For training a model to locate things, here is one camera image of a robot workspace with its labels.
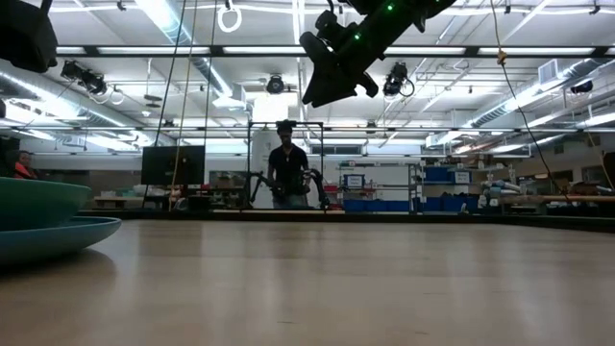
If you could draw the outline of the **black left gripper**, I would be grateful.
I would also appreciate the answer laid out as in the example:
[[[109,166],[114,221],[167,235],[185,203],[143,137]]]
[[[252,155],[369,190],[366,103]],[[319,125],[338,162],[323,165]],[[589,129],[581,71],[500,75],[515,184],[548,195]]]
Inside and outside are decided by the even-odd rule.
[[[22,0],[0,0],[0,59],[44,73],[57,62],[58,40],[48,16],[53,0],[39,7]]]

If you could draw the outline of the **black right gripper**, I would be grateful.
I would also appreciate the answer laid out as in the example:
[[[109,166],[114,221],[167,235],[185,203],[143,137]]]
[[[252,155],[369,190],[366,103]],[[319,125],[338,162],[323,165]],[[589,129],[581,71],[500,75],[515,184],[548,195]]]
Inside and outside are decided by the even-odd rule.
[[[366,69],[381,57],[381,50],[365,39],[355,22],[342,26],[330,10],[320,14],[315,27],[316,34],[305,32],[300,36],[300,45],[313,63],[303,104],[317,108],[334,99],[354,97],[357,86],[363,87],[367,96],[375,97],[379,87]]]

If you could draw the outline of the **large teal plastic plate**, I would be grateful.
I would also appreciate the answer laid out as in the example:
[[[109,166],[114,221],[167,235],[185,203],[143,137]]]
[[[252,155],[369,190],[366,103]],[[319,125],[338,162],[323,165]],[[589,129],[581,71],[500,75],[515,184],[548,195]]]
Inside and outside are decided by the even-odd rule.
[[[90,194],[84,185],[0,177],[0,232],[58,226],[73,217]]]

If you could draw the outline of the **standing person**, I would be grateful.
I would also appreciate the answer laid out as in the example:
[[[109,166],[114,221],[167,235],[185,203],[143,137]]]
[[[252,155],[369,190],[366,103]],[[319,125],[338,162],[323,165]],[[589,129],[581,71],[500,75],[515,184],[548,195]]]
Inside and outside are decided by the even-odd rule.
[[[268,158],[267,178],[272,187],[273,206],[276,210],[300,209],[308,205],[309,178],[306,152],[292,142],[294,122],[277,123],[281,145],[273,149]]]

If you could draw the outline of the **low blue storage bins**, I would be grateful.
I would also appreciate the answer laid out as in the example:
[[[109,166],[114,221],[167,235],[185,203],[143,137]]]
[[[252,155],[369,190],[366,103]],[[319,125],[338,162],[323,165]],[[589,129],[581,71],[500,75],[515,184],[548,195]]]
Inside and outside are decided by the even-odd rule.
[[[390,211],[390,212],[460,212],[463,206],[470,212],[478,209],[476,196],[427,197],[425,202],[413,198],[408,200],[345,200],[343,209],[347,212]]]

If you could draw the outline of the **seated person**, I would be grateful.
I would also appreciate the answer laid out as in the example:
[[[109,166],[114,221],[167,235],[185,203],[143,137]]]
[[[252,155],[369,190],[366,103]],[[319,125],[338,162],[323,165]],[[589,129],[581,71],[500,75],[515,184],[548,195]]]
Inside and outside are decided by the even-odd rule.
[[[31,166],[31,154],[27,151],[19,151],[14,164],[13,176],[16,179],[37,180],[36,171]]]

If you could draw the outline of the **shelf blue storage bins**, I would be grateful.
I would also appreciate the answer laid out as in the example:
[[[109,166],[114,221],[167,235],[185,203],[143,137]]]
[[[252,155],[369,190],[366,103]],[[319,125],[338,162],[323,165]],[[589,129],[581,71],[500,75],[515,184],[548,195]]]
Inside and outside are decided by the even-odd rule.
[[[429,166],[424,169],[425,184],[432,185],[469,185],[472,173],[443,166]]]

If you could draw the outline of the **black monitor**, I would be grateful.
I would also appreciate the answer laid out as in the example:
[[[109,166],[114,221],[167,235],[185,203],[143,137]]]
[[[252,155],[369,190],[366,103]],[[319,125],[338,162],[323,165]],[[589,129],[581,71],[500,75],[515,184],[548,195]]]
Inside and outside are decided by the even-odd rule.
[[[205,174],[204,146],[161,146],[143,149],[143,185],[201,185]]]

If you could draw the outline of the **large blue plastic plate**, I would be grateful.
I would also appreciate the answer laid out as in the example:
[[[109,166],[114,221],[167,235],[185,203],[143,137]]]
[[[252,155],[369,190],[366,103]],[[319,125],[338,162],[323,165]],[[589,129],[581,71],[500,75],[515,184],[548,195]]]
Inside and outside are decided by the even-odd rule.
[[[0,267],[54,259],[79,252],[113,235],[118,218],[76,216],[51,228],[0,232]]]

